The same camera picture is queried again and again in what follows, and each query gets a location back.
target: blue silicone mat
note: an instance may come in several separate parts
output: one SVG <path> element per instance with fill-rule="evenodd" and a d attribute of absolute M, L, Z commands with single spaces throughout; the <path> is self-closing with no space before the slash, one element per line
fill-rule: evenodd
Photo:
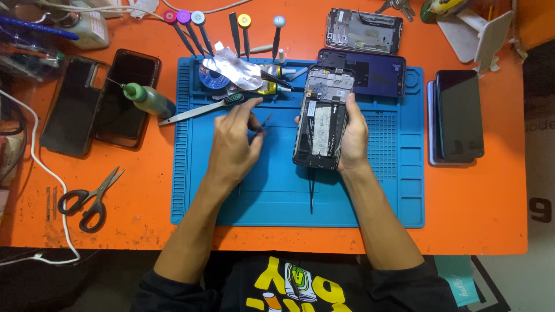
<path fill-rule="evenodd" d="M 213 103 L 200 88 L 201 58 L 178 60 L 176 105 L 178 113 Z M 251 58 L 252 63 L 271 59 Z M 287 60 L 297 70 L 315 61 Z M 307 167 L 292 162 L 306 74 L 290 82 L 294 92 L 264 96 L 253 112 L 266 124 L 260 159 L 220 209 L 217 225 L 284 227 L 357 227 L 348 195 L 335 171 L 316 169 L 314 213 L 310 214 Z M 368 159 L 401 223 L 424 226 L 424 87 L 422 68 L 408 67 L 406 95 L 402 98 L 357 95 L 370 130 Z M 259 95 L 245 93 L 247 97 Z M 179 224 L 198 189 L 206 168 L 220 109 L 175 125 L 173 185 L 170 221 Z"/>

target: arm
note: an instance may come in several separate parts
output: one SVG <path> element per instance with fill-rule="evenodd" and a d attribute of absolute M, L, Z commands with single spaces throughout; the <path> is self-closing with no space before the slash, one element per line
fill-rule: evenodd
<path fill-rule="evenodd" d="M 359 219 L 366 255 L 377 270 L 414 268 L 424 262 L 418 247 L 393 213 L 367 158 L 368 126 L 349 94 L 349 124 L 341 140 L 337 167 Z"/>
<path fill-rule="evenodd" d="M 154 265 L 158 275 L 183 283 L 199 282 L 210 256 L 220 206 L 260 155 L 263 136 L 257 135 L 249 145 L 247 129 L 260 127 L 251 110 L 261 102 L 262 98 L 250 99 L 214 119 L 208 169 L 189 210 Z"/>

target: black t-shirt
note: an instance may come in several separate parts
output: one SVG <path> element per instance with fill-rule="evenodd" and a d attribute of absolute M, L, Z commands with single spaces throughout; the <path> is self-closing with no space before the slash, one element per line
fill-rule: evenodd
<path fill-rule="evenodd" d="M 148 271 L 131 311 L 456 311 L 449 284 L 427 263 L 399 271 L 255 256 L 233 264 L 221 290 Z"/>

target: orange table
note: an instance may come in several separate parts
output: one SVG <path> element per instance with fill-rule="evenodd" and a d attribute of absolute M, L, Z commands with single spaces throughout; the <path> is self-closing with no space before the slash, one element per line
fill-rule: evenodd
<path fill-rule="evenodd" d="M 189 9 L 209 10 L 230 2 L 197 3 Z M 419 11 L 421 3 L 414 0 L 411 3 Z M 378 0 L 345 0 L 340 5 L 373 12 L 382 4 Z M 285 0 L 272 4 L 253 0 L 207 15 L 206 30 L 213 42 L 220 40 L 226 46 L 233 46 L 228 14 L 232 10 L 247 13 L 253 18 L 249 29 L 251 47 L 262 46 L 272 42 L 272 19 L 282 14 L 287 25 L 281 31 L 280 47 L 287 57 L 315 59 L 324 44 L 327 13 L 336 5 L 339 4 L 331 0 Z M 160 3 L 157 12 L 161 14 L 165 9 Z M 386 13 L 402 16 L 393 9 Z M 108 63 L 119 48 L 157 56 L 163 64 L 158 90 L 175 99 L 177 60 L 189 55 L 175 31 L 152 17 L 137 21 L 125 16 L 108 21 L 108 27 L 110 47 L 82 54 Z M 418 18 L 413 23 L 405 21 L 399 55 L 407 59 L 409 66 L 424 69 L 425 82 L 434 79 L 439 69 L 472 68 L 457 60 L 438 26 L 423 24 Z M 426 225 L 423 229 L 409 230 L 424 254 L 526 252 L 522 67 L 508 47 L 498 55 L 501 70 L 480 79 L 486 155 L 467 169 L 426 166 Z M 256 56 L 270 57 L 270 53 Z M 54 87 L 55 83 L 50 83 L 16 93 L 42 117 L 39 130 L 43 128 Z M 94 142 L 90 154 L 77 159 L 41 149 L 44 163 L 66 182 L 68 189 L 94 189 L 115 166 L 125 169 L 104 196 L 108 212 L 99 232 L 81 232 L 80 214 L 68 218 L 76 248 L 161 249 L 164 246 L 175 229 L 169 222 L 173 141 L 174 128 L 159 128 L 157 120 L 151 118 L 143 145 L 137 152 Z M 54 193 L 59 198 L 61 186 L 31 160 L 27 150 L 0 225 L 0 245 L 66 247 L 61 217 L 59 213 L 54 214 Z M 364 253 L 357 228 L 218 227 L 213 249 Z"/>

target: yellow print on shirt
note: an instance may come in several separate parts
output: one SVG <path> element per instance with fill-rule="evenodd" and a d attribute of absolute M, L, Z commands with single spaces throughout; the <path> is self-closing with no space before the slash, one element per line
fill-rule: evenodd
<path fill-rule="evenodd" d="M 310 272 L 290 263 L 285 263 L 282 276 L 278 272 L 278 266 L 279 259 L 270 257 L 268 267 L 260 274 L 254 287 L 268 290 L 270 284 L 274 283 L 277 292 L 289 298 L 280 300 L 276 294 L 264 292 L 262 293 L 264 301 L 247 298 L 246 306 L 267 312 L 282 312 L 283 306 L 291 312 L 314 312 L 311 303 L 320 299 L 331 304 L 331 312 L 351 312 L 345 305 L 345 295 L 338 283 L 320 276 L 312 278 Z"/>

